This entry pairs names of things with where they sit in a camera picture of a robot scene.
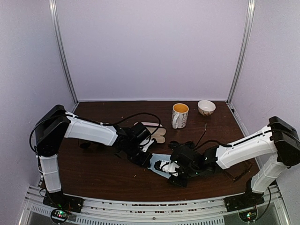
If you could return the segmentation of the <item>blue cleaning cloth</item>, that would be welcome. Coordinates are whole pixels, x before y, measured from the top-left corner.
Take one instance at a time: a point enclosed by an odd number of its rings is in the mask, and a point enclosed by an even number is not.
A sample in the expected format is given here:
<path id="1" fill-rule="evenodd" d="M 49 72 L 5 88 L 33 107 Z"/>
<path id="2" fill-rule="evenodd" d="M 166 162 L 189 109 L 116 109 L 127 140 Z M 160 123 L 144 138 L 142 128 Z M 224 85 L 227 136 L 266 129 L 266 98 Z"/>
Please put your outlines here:
<path id="1" fill-rule="evenodd" d="M 153 153 L 147 169 L 168 179 L 171 176 L 178 177 L 179 168 L 177 161 L 171 160 L 171 155 Z"/>

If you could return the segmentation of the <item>black glasses case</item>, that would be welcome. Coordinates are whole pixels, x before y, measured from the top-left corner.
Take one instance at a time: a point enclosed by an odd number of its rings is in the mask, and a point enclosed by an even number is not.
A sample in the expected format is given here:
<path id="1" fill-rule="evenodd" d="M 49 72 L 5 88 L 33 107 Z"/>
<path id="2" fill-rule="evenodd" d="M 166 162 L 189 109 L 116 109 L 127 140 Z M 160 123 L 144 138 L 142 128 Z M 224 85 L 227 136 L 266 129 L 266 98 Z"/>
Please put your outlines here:
<path id="1" fill-rule="evenodd" d="M 155 139 L 157 143 L 165 143 L 166 128 L 163 125 L 152 122 L 136 122 L 133 128 L 138 130 L 138 137 L 141 136 L 141 145 L 150 143 L 149 140 Z"/>

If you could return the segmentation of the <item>black sunglasses dark lenses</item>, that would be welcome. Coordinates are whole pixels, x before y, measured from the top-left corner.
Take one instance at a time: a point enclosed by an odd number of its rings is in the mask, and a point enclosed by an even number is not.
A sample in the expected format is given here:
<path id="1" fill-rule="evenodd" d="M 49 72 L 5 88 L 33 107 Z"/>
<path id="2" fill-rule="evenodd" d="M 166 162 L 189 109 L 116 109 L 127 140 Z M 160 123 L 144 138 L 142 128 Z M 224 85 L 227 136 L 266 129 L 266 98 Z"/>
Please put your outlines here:
<path id="1" fill-rule="evenodd" d="M 195 147 L 198 146 L 198 144 L 203 139 L 203 137 L 206 134 L 206 132 L 207 132 L 207 123 L 205 123 L 205 125 L 204 125 L 204 132 L 201 135 L 201 137 L 198 139 L 197 143 L 194 143 L 194 141 L 187 141 L 187 142 L 184 142 L 184 143 L 179 143 L 178 141 L 170 141 L 168 143 L 168 148 L 174 150 L 174 149 L 178 149 L 179 147 L 188 147 L 188 148 L 190 148 L 190 149 L 193 150 Z"/>

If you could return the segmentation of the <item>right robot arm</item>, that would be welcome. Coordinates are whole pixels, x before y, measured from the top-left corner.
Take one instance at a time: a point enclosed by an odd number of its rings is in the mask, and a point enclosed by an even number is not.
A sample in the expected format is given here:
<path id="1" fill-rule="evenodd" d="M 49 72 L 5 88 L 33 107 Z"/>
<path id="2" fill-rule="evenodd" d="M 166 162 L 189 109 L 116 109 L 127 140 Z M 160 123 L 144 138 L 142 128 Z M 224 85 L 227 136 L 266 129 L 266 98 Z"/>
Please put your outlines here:
<path id="1" fill-rule="evenodd" d="M 183 144 L 173 149 L 170 161 L 161 163 L 160 169 L 170 174 L 169 181 L 181 187 L 189 178 L 211 176 L 221 170 L 260 155 L 271 154 L 263 168 L 248 180 L 240 203 L 250 207 L 262 196 L 268 186 L 287 168 L 300 162 L 300 140 L 294 127 L 277 116 L 256 133 L 232 143 L 216 142 L 216 146 L 203 154 L 198 147 Z"/>

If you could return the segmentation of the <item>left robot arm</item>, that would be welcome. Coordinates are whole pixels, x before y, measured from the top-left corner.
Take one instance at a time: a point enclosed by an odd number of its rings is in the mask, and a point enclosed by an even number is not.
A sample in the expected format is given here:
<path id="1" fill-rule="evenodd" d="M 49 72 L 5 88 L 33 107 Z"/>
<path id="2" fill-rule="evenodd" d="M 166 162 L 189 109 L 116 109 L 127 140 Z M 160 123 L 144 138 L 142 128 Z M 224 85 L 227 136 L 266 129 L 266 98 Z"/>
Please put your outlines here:
<path id="1" fill-rule="evenodd" d="M 132 163 L 141 167 L 150 166 L 149 148 L 156 143 L 152 132 L 141 122 L 131 127 L 97 122 L 68 112 L 63 105 L 53 106 L 36 123 L 33 134 L 36 143 L 31 147 L 40 161 L 48 198 L 57 208 L 65 207 L 68 202 L 62 194 L 59 153 L 75 150 L 76 140 L 123 151 Z"/>

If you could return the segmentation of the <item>patterned mug yellow inside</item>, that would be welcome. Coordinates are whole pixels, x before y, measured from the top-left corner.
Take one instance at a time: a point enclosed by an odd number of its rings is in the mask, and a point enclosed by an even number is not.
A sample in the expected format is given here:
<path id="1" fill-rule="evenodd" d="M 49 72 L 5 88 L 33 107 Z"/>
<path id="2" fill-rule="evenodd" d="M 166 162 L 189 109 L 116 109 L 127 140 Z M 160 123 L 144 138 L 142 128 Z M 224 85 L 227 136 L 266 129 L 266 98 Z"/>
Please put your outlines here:
<path id="1" fill-rule="evenodd" d="M 189 107 L 184 103 L 176 103 L 172 107 L 172 128 L 182 129 L 188 120 Z"/>

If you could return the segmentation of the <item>white ceramic bowl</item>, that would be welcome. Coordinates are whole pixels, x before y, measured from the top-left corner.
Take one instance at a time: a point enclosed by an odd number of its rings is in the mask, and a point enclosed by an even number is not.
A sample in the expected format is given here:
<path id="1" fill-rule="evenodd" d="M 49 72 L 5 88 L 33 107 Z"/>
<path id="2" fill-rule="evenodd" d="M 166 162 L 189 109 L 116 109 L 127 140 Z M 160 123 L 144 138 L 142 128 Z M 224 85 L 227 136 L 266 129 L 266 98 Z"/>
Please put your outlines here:
<path id="1" fill-rule="evenodd" d="M 202 116 L 211 116 L 216 109 L 216 105 L 208 100 L 200 100 L 197 107 Z"/>

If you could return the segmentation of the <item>tortoise frame glasses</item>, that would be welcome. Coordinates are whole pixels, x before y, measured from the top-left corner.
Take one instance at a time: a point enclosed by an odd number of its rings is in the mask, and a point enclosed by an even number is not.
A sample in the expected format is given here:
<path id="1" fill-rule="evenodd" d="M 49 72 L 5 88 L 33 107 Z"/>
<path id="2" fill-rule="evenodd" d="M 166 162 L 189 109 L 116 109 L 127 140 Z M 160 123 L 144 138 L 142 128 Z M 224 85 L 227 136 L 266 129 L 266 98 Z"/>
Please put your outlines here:
<path id="1" fill-rule="evenodd" d="M 241 163 L 241 166 L 242 166 L 242 168 L 241 168 L 241 170 L 239 170 L 239 173 L 237 174 L 237 173 L 235 173 L 235 174 L 231 174 L 230 173 L 230 169 L 226 169 L 226 170 L 224 170 L 223 171 L 223 173 L 233 182 L 233 183 L 235 183 L 235 182 L 237 182 L 237 181 L 239 181 L 243 176 L 245 176 L 247 173 L 249 173 L 250 172 L 250 170 L 251 170 L 251 168 L 252 168 L 252 166 L 253 166 L 253 164 L 249 161 L 249 160 L 247 160 L 247 161 L 245 161 L 245 162 L 242 162 Z"/>

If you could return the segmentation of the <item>thin black frame glasses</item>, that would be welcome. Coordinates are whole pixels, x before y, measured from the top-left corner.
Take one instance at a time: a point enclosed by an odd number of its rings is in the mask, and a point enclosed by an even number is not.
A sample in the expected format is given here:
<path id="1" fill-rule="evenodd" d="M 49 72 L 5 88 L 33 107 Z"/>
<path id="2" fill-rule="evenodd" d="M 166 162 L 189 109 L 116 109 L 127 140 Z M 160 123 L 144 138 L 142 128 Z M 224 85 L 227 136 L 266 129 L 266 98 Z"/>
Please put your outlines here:
<path id="1" fill-rule="evenodd" d="M 88 149 L 91 146 L 91 142 L 90 141 L 81 141 L 81 140 L 78 140 L 78 146 L 81 149 Z"/>

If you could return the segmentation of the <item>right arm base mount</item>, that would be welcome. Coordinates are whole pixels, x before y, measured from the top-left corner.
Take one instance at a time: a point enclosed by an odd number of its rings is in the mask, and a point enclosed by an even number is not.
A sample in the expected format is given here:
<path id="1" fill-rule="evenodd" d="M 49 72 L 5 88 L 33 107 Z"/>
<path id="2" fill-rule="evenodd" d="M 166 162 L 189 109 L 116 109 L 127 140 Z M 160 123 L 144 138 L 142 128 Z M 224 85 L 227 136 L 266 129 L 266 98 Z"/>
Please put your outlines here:
<path id="1" fill-rule="evenodd" d="M 240 220 L 248 224 L 258 219 L 257 205 L 264 202 L 263 193 L 259 194 L 252 191 L 224 199 L 227 212 L 237 211 Z"/>

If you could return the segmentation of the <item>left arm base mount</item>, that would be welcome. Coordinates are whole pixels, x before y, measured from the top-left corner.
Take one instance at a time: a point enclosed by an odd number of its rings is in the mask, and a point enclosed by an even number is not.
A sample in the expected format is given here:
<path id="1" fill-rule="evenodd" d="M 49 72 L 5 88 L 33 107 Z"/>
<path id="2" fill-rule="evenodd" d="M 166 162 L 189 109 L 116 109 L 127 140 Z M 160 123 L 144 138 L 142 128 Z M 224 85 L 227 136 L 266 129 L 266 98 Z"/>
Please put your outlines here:
<path id="1" fill-rule="evenodd" d="M 65 195 L 62 191 L 49 193 L 46 191 L 43 199 L 43 204 L 53 207 L 50 213 L 50 219 L 61 225 L 65 223 L 72 212 L 80 213 L 83 207 L 84 200 L 80 197 Z"/>

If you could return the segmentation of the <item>front aluminium rail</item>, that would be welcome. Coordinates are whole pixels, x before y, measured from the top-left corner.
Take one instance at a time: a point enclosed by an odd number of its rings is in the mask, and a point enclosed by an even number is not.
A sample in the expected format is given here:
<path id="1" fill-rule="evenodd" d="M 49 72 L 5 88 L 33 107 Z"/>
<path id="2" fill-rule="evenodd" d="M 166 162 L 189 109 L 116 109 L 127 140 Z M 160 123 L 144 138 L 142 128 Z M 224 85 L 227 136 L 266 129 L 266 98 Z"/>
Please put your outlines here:
<path id="1" fill-rule="evenodd" d="M 129 202 L 83 199 L 80 213 L 72 212 L 66 225 L 244 225 L 241 216 L 258 211 L 256 225 L 291 224 L 277 185 L 256 207 L 229 212 L 223 197 L 170 202 Z"/>

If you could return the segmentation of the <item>left aluminium frame post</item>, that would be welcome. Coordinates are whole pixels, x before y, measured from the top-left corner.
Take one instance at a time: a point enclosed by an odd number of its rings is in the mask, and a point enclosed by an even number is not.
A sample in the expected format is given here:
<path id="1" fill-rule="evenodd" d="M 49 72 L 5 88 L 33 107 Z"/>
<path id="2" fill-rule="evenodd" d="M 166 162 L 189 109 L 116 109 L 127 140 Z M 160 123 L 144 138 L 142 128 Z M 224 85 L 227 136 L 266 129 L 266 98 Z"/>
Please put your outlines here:
<path id="1" fill-rule="evenodd" d="M 63 40 L 61 36 L 61 31 L 60 31 L 60 24 L 59 24 L 59 17 L 58 17 L 58 12 L 57 12 L 57 2 L 55 0 L 49 0 L 49 6 L 50 6 L 50 14 L 54 26 L 54 32 L 56 36 L 56 42 L 59 50 L 59 56 L 60 56 L 60 61 L 63 69 L 63 73 L 67 82 L 68 89 L 70 91 L 72 100 L 75 105 L 79 103 L 75 88 L 72 82 L 72 78 L 70 75 L 70 71 L 68 68 L 68 62 L 65 54 L 65 49 L 63 46 Z"/>

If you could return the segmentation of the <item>aluminium frame post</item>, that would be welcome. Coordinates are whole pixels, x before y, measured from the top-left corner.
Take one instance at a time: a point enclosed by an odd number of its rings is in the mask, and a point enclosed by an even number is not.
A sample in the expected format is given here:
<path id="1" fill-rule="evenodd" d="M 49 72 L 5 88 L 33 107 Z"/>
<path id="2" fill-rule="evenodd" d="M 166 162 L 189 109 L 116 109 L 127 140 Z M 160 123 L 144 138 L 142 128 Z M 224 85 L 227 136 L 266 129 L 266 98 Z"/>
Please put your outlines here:
<path id="1" fill-rule="evenodd" d="M 229 95 L 227 98 L 228 105 L 232 104 L 233 97 L 236 92 L 238 81 L 239 81 L 239 78 L 240 78 L 240 75 L 242 72 L 242 67 L 243 67 L 243 64 L 245 61 L 247 47 L 248 47 L 248 43 L 250 40 L 251 31 L 252 31 L 252 27 L 253 27 L 254 16 L 255 16 L 255 0 L 249 0 L 248 7 L 247 7 L 246 20 L 245 20 L 245 25 L 244 25 L 244 31 L 243 31 L 243 37 L 242 37 L 242 42 L 241 42 L 241 47 L 240 47 L 240 53 L 238 56 L 238 61 L 237 61 L 236 69 L 234 72 L 232 85 L 231 85 Z"/>
<path id="2" fill-rule="evenodd" d="M 57 12 L 57 2 L 55 0 L 49 0 L 49 6 L 50 6 L 50 14 L 54 26 L 54 32 L 56 36 L 56 42 L 59 50 L 59 56 L 60 56 L 60 61 L 63 69 L 63 73 L 67 82 L 68 89 L 70 91 L 72 100 L 75 105 L 79 103 L 75 88 L 72 82 L 72 78 L 70 75 L 70 71 L 68 68 L 68 62 L 65 54 L 65 49 L 63 46 L 63 40 L 61 36 L 61 31 L 60 31 L 60 24 L 59 24 L 59 17 L 58 17 L 58 12 Z"/>

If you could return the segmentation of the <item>right aluminium frame post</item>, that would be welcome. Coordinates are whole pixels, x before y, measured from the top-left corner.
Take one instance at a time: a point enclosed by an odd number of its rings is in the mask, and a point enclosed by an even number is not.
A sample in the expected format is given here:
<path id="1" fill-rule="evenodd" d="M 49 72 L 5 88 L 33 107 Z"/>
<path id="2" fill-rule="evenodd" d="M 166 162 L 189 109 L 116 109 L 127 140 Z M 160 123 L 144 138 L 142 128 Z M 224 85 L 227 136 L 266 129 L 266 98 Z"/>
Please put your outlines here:
<path id="1" fill-rule="evenodd" d="M 232 85 L 231 85 L 229 95 L 227 98 L 228 105 L 232 104 L 233 97 L 236 92 L 238 81 L 239 81 L 239 78 L 240 78 L 240 75 L 242 72 L 242 67 L 243 67 L 243 64 L 245 61 L 247 47 L 248 47 L 248 43 L 250 40 L 251 31 L 252 31 L 252 27 L 253 27 L 254 16 L 255 16 L 255 0 L 249 0 L 248 7 L 247 7 L 246 20 L 245 20 L 245 25 L 244 25 L 244 31 L 243 31 L 243 37 L 242 37 L 242 42 L 241 42 L 241 47 L 240 47 L 240 53 L 238 56 L 238 61 L 237 61 L 236 69 L 234 72 Z"/>

